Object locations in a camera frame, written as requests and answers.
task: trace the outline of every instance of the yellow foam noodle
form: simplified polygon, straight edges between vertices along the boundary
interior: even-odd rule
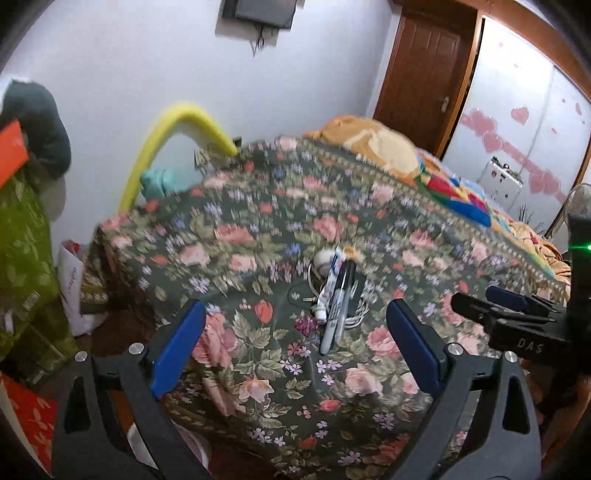
[[[120,213],[130,210],[134,206],[140,189],[139,176],[144,170],[150,168],[160,148],[168,141],[175,127],[181,122],[187,122],[204,133],[220,148],[224,155],[233,157],[238,154],[238,149],[232,139],[202,108],[189,102],[173,105],[160,116],[158,123],[148,135],[139,152],[121,197]]]

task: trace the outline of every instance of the door handle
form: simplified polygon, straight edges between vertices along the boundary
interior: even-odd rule
[[[449,97],[446,96],[445,98],[439,97],[437,99],[438,102],[441,102],[441,112],[447,112],[447,107],[449,107]]]

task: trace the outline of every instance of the bedspread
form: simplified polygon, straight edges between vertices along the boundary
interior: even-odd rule
[[[550,242],[529,225],[514,221],[480,185],[456,177],[429,152],[416,149],[414,155],[409,155],[411,142],[398,132],[372,119],[345,115],[306,136],[363,155],[389,175],[424,190],[456,213],[501,233],[509,242],[527,251],[540,268],[566,283],[570,292],[570,267]]]
[[[367,275],[362,324],[320,356],[307,267],[340,244]],[[100,225],[83,311],[125,304],[161,325],[188,298],[207,324],[166,405],[187,428],[240,442],[292,478],[376,478],[423,419],[419,391],[385,325],[404,298],[445,341],[488,354],[482,327],[455,314],[455,291],[564,287],[495,232],[424,193],[307,139],[245,147],[185,193]],[[462,426],[452,438],[457,450]]]

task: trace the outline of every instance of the television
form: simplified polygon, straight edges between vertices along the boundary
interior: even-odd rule
[[[297,0],[226,0],[222,18],[289,30],[296,13],[296,3]]]

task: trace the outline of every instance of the white box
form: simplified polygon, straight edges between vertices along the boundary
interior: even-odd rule
[[[478,183],[506,212],[513,206],[523,187],[522,182],[493,160],[486,165]]]

